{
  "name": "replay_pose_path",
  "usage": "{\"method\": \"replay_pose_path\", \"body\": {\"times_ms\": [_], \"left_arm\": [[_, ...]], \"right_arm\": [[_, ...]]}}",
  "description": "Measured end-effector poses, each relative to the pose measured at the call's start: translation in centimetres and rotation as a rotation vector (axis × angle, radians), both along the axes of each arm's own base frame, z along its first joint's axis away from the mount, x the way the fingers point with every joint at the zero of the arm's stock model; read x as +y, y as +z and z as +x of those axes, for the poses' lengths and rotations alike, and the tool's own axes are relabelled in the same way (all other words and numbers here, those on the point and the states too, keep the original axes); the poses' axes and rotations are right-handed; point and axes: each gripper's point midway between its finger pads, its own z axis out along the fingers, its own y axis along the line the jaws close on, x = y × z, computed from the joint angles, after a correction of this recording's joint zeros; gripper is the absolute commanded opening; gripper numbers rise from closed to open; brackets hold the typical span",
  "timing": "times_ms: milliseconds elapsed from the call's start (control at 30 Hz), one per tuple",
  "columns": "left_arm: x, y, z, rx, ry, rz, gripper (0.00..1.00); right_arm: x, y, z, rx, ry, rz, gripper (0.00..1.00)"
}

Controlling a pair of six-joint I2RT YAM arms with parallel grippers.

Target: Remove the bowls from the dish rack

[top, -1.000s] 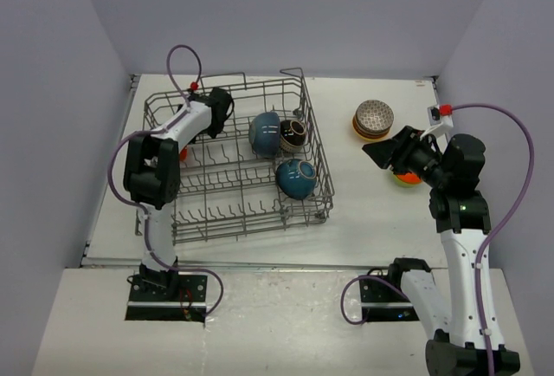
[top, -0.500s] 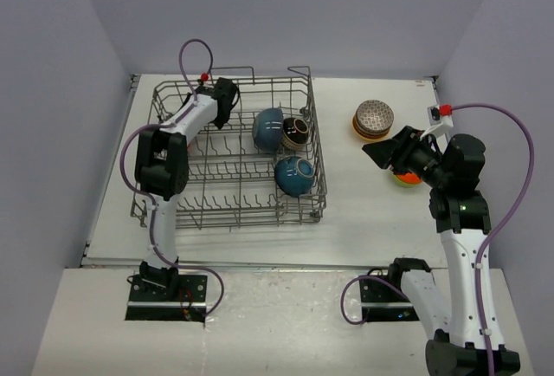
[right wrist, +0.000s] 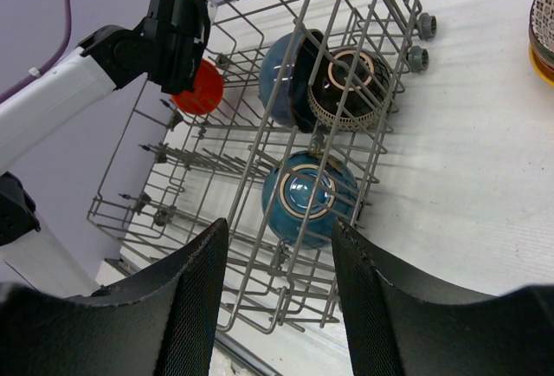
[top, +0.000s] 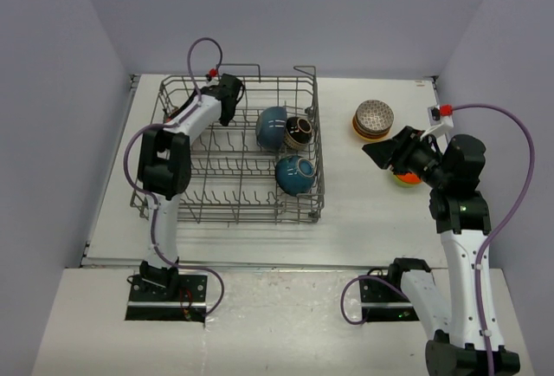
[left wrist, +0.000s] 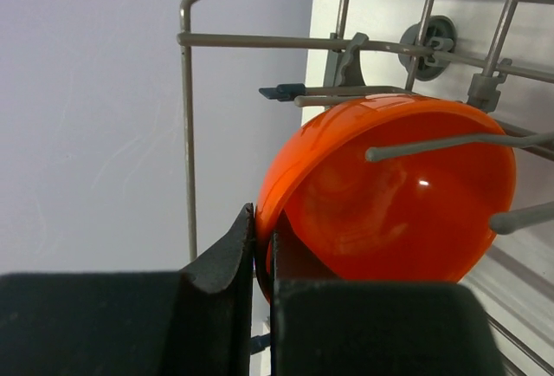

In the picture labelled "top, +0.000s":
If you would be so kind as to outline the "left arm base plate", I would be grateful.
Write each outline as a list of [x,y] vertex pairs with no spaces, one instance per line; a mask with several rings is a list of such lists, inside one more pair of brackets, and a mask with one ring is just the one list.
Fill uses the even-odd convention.
[[144,281],[139,275],[127,277],[130,292],[126,304],[126,321],[182,321],[206,320],[205,275],[177,276],[169,288]]

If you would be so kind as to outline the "matte blue bowl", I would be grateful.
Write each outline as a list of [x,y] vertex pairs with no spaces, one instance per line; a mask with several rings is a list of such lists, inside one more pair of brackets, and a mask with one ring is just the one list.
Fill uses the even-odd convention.
[[287,110],[284,107],[268,107],[256,121],[255,136],[258,145],[270,152],[278,152],[284,142]]

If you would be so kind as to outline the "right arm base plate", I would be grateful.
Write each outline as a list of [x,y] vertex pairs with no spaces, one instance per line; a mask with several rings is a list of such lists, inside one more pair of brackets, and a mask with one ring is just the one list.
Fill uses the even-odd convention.
[[419,321],[412,305],[380,282],[360,281],[359,293],[363,323]]

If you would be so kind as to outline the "lime green bowl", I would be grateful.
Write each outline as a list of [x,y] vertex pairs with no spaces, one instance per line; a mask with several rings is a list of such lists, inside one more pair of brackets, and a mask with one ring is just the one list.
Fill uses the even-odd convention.
[[394,175],[394,181],[401,187],[418,186],[422,181],[415,175]]

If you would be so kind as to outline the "yellow bowl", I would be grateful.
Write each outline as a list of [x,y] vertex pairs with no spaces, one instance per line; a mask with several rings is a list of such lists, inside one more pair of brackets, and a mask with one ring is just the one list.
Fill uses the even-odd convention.
[[364,136],[357,136],[357,139],[359,139],[361,141],[361,143],[364,143],[364,144],[374,144],[374,143],[378,143],[378,142],[383,142],[385,140],[387,140],[388,138],[386,137],[382,137],[382,138],[366,138]]

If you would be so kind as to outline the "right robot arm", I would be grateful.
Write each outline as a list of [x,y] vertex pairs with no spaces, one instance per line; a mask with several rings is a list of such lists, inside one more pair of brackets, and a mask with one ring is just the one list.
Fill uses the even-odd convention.
[[386,279],[388,294],[411,303],[428,336],[428,374],[517,374],[519,355],[506,348],[493,305],[485,245],[492,227],[488,205],[477,189],[485,145],[458,134],[442,151],[433,136],[406,126],[363,150],[379,168],[412,173],[430,188],[429,211],[447,260],[450,298],[441,296],[421,259],[397,258]]

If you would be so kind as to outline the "glossy teal blue bowl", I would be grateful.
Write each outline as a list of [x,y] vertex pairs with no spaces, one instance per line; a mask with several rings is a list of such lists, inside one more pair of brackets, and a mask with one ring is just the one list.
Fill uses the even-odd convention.
[[286,194],[296,197],[311,190],[315,173],[315,167],[310,160],[299,155],[291,155],[278,161],[274,176],[278,186]]

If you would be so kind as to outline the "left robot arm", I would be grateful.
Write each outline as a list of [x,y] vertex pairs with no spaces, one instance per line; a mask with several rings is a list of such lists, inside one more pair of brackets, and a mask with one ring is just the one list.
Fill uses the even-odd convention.
[[160,300],[178,294],[177,213],[192,176],[191,144],[213,123],[227,126],[245,92],[229,74],[194,90],[161,124],[141,133],[137,178],[146,195],[150,248],[139,275]]

